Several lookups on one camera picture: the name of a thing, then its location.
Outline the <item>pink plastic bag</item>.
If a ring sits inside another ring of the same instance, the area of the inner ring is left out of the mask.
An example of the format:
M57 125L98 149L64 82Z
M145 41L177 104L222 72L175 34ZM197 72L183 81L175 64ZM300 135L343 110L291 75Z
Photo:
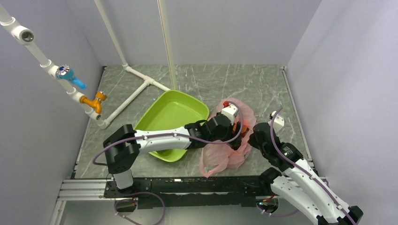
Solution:
M253 109L244 102L228 97L223 99L213 110L212 116L215 116L223 108L225 101L236 103L243 113L243 131L241 135L241 145L237 150L232 149L227 144L209 144L202 149L199 161L199 171L204 177L218 174L226 169L237 169L250 154L252 147L248 144L249 136L253 133L253 127L257 123Z

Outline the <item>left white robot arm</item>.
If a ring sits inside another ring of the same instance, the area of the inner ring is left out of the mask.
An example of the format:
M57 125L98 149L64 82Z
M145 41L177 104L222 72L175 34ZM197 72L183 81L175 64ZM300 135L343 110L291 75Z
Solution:
M139 155L170 149L198 149L207 144L226 143L234 150L240 146L243 126L221 113L209 120L199 120L171 130L134 130L124 125L103 142L108 172L116 183L116 191L124 197L134 193L130 170Z

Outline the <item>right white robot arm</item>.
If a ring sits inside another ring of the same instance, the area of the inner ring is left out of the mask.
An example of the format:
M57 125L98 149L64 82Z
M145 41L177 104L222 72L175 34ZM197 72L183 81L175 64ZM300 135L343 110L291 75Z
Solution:
M339 198L314 172L301 152L281 142L268 123L253 127L248 143L272 165L259 176L259 190L296 207L314 225L357 225L364 213Z

